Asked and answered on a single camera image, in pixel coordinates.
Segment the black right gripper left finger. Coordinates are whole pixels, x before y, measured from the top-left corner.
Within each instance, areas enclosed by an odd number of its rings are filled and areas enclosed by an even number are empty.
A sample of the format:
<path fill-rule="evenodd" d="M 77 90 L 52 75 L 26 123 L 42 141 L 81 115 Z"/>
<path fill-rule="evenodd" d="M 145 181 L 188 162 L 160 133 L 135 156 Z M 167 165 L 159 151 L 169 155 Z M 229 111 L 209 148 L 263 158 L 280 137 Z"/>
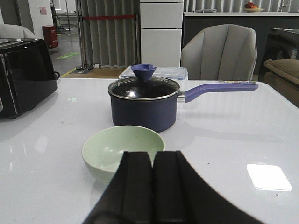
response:
<path fill-rule="evenodd" d="M 103 195 L 85 224 L 150 224 L 152 171 L 147 152 L 124 152 Z"/>

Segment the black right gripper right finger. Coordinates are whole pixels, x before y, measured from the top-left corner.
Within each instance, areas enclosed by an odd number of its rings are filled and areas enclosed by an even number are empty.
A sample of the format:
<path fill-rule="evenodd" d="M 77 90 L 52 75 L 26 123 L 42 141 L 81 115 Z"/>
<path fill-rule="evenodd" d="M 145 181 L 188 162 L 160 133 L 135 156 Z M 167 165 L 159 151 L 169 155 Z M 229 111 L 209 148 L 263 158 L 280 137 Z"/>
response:
<path fill-rule="evenodd" d="M 260 223 L 212 189 L 180 151 L 158 152 L 153 172 L 156 224 Z"/>

